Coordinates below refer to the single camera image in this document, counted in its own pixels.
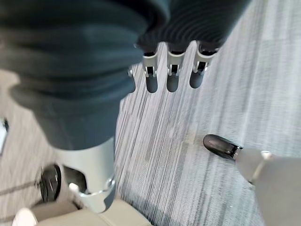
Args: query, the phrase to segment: white robot part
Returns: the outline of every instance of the white robot part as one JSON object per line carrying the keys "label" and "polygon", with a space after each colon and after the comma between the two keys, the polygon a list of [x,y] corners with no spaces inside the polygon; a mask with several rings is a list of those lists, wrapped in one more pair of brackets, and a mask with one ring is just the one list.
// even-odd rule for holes
{"label": "white robot part", "polygon": [[74,181],[67,178],[69,189],[92,211],[106,211],[113,202],[116,189],[114,139],[84,150],[57,150],[56,153],[64,167],[84,175],[84,181],[78,181],[76,175]]}
{"label": "white robot part", "polygon": [[266,226],[301,225],[301,158],[244,148],[236,157],[236,166],[255,186]]}

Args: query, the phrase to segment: floor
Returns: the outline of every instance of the floor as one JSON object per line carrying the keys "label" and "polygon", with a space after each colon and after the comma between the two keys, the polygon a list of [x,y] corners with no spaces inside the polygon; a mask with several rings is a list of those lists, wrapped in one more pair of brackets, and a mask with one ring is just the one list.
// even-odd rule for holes
{"label": "floor", "polygon": [[[202,138],[215,133],[301,157],[300,9],[298,0],[253,0],[196,90],[189,87],[195,43],[173,94],[165,84],[164,44],[155,94],[146,91],[141,66],[134,67],[137,89],[122,101],[118,121],[118,196],[156,226],[263,225],[253,187],[231,162],[210,154]],[[32,114],[8,96],[16,82],[0,72],[0,117],[10,123],[0,191],[33,181],[40,167],[56,161]],[[66,196],[64,187],[60,198]],[[0,196],[0,225],[38,199],[34,187]]]}

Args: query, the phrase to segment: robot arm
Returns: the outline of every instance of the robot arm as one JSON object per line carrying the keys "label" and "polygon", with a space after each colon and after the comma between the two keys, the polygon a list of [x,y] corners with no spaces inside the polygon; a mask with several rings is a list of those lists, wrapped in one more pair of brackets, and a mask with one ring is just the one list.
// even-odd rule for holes
{"label": "robot arm", "polygon": [[211,152],[235,161],[240,174],[255,186],[266,226],[301,222],[301,158],[280,157],[256,148],[241,148],[217,135],[204,137]]}
{"label": "robot arm", "polygon": [[190,78],[197,88],[249,2],[0,0],[0,68],[20,78],[11,96],[33,111],[69,188],[93,211],[108,209],[115,194],[119,102],[135,87],[128,67],[150,56],[146,80],[156,91],[152,56],[160,41],[168,42],[167,88],[174,92],[187,43],[197,40]]}

